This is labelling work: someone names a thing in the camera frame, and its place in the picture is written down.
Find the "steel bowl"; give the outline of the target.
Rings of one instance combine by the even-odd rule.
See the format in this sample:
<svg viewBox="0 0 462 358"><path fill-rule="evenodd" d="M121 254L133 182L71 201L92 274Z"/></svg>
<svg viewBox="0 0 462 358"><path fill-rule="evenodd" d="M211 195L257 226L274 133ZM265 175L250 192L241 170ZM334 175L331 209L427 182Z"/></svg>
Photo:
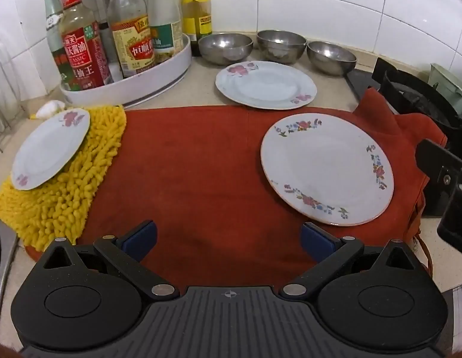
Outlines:
<svg viewBox="0 0 462 358"><path fill-rule="evenodd" d="M303 55L307 40L301 35L280 30L257 34L258 48L266 60L285 65L296 63Z"/></svg>
<svg viewBox="0 0 462 358"><path fill-rule="evenodd" d="M215 33L202 37L198 47L205 61L229 66L249 57L254 42L249 36L240 33Z"/></svg>
<svg viewBox="0 0 462 358"><path fill-rule="evenodd" d="M306 52L310 63L320 72L330 76L344 76L357 64L357 57L352 52L325 41L308 42Z"/></svg>

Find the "yellow chenille mat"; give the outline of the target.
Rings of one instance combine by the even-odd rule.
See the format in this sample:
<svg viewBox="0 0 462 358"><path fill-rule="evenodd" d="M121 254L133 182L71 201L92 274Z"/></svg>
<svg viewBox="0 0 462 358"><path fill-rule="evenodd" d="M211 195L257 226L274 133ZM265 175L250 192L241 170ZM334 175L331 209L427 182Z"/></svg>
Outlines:
<svg viewBox="0 0 462 358"><path fill-rule="evenodd" d="M32 191L16 190L11 179L1 185L0 220L36 251L44 251L57 237L76 243L118 154L126 128L123 107L92 107L89 112L91 125L84 142L56 176Z"/></svg>

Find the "clear white label bottle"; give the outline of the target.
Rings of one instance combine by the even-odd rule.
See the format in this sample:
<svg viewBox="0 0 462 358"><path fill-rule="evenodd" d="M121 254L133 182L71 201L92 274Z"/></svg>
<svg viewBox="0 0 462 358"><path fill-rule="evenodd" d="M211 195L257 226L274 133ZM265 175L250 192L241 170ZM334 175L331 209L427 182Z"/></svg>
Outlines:
<svg viewBox="0 0 462 358"><path fill-rule="evenodd" d="M177 0L148 0L148 21L157 65L182 51L182 14Z"/></svg>

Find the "green plastic container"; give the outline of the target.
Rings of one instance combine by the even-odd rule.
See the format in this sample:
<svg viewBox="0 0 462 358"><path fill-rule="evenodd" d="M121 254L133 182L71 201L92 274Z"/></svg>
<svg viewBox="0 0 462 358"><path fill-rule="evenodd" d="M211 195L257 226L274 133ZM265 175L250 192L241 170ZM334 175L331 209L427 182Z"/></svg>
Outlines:
<svg viewBox="0 0 462 358"><path fill-rule="evenodd" d="M436 89L462 115L462 81L442 66L431 63L428 84Z"/></svg>

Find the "red cloth mat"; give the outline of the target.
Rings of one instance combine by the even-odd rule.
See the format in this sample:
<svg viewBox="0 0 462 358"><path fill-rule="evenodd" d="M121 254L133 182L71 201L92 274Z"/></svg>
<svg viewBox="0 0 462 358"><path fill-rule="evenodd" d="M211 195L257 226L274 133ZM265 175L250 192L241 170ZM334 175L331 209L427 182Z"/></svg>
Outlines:
<svg viewBox="0 0 462 358"><path fill-rule="evenodd" d="M427 177L415 147L425 138L445 147L431 118L394 115L375 89L353 112L304 107L265 112L239 106L175 107L126 112L118 155L98 188L77 245L120 237L142 221L157 224L157 245L142 264L176 285L273 285L279 289L315 265L300 246L307 217L284 202L266 179L260 146L277 120L299 113L334 115L355 124L390 159L390 207L361 226L319 227L369 246L419 232Z"/></svg>

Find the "red label soy sauce bottle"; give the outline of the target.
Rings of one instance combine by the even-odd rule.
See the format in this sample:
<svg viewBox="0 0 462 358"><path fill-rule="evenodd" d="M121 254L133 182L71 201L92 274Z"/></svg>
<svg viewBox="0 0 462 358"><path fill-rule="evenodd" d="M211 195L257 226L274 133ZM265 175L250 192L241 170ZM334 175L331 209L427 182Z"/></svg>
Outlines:
<svg viewBox="0 0 462 358"><path fill-rule="evenodd" d="M63 17L58 27L67 60L82 91L112 82L98 22L82 0L61 0Z"/></svg>

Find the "white rotating condiment tray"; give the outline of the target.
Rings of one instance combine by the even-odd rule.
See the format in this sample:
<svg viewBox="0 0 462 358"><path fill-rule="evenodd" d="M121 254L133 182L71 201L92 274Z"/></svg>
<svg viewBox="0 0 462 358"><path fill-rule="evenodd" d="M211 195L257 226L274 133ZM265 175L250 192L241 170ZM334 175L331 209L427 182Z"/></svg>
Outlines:
<svg viewBox="0 0 462 358"><path fill-rule="evenodd" d="M152 99L180 82L192 62L190 38L183 36L184 48L170 59L140 74L86 91L67 91L66 101L76 107L123 105L132 107Z"/></svg>

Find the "large floral rimmed plate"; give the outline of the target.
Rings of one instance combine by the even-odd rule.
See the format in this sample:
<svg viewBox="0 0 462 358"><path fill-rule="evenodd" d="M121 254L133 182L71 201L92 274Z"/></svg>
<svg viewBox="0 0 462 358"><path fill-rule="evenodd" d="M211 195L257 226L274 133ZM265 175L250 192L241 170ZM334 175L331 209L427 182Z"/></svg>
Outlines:
<svg viewBox="0 0 462 358"><path fill-rule="evenodd" d="M384 150L366 132L333 115L301 113L273 124L261 164L275 192L306 217L358 226L389 207L394 177Z"/></svg>

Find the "small pink rose plate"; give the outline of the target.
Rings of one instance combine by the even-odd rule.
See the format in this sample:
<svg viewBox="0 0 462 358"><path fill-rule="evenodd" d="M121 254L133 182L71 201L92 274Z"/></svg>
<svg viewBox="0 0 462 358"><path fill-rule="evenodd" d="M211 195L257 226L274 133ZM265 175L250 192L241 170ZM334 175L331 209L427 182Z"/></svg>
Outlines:
<svg viewBox="0 0 462 358"><path fill-rule="evenodd" d="M72 159L90 127L90 114L80 108L43 121L24 141L14 158L14 188L28 191L51 179Z"/></svg>

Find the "yellow label vinegar bottle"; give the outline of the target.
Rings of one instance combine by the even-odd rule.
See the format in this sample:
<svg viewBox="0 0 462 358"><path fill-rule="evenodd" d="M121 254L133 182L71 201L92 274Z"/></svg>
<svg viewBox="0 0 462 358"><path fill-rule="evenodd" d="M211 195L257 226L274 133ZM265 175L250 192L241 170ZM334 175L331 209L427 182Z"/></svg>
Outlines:
<svg viewBox="0 0 462 358"><path fill-rule="evenodd" d="M123 77L132 77L152 68L155 56L145 1L109 0L107 20Z"/></svg>

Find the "garlic bulb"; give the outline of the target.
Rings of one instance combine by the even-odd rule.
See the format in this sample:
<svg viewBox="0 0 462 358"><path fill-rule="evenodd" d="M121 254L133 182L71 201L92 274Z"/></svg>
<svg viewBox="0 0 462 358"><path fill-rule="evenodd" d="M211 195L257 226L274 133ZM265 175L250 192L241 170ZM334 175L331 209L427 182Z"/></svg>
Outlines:
<svg viewBox="0 0 462 358"><path fill-rule="evenodd" d="M63 101L52 99L42 105L36 113L30 115L30 120L48 120L52 116L64 111L66 104Z"/></svg>

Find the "yellow green label bottle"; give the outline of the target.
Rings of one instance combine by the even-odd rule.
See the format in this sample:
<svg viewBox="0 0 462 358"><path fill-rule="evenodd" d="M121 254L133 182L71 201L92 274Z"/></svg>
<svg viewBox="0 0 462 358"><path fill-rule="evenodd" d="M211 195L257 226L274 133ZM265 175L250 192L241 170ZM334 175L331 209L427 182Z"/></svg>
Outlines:
<svg viewBox="0 0 462 358"><path fill-rule="evenodd" d="M200 57L199 40L212 34L211 0L182 0L182 31L190 38L194 57Z"/></svg>

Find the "green glass bottle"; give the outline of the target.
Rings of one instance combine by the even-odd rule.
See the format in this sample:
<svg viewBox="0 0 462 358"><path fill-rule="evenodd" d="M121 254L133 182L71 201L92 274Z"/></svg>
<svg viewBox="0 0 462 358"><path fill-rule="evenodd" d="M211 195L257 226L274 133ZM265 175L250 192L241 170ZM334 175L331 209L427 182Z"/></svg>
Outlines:
<svg viewBox="0 0 462 358"><path fill-rule="evenodd" d="M44 0L46 9L47 43L61 77L61 84L67 91L79 89L72 67L67 59L58 24L63 18L63 7L59 0Z"/></svg>

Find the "black gas stove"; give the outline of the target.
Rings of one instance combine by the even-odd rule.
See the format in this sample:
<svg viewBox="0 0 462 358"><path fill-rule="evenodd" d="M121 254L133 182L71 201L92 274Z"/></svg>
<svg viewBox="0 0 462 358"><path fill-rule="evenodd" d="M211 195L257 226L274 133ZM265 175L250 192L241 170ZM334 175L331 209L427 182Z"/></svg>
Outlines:
<svg viewBox="0 0 462 358"><path fill-rule="evenodd" d="M399 115L418 113L432 119L447 138L444 149L462 160L462 118L428 83L381 58L372 72L354 69L346 75L346 80L357 99L362 99L367 89L374 88ZM449 195L431 180L423 192L426 200L423 216L442 217Z"/></svg>

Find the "dark thin bottle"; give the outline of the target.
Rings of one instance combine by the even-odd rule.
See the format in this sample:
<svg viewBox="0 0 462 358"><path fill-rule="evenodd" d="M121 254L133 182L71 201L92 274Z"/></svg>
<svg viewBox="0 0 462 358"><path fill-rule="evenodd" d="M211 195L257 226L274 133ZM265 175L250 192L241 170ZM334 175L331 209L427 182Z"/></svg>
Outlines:
<svg viewBox="0 0 462 358"><path fill-rule="evenodd" d="M123 72L118 60L118 55L115 48L114 37L109 26L106 11L109 5L109 0L99 0L103 5L103 14L100 14L99 30L101 40L106 52L106 58L108 61L109 70L114 82L118 82L123 79Z"/></svg>

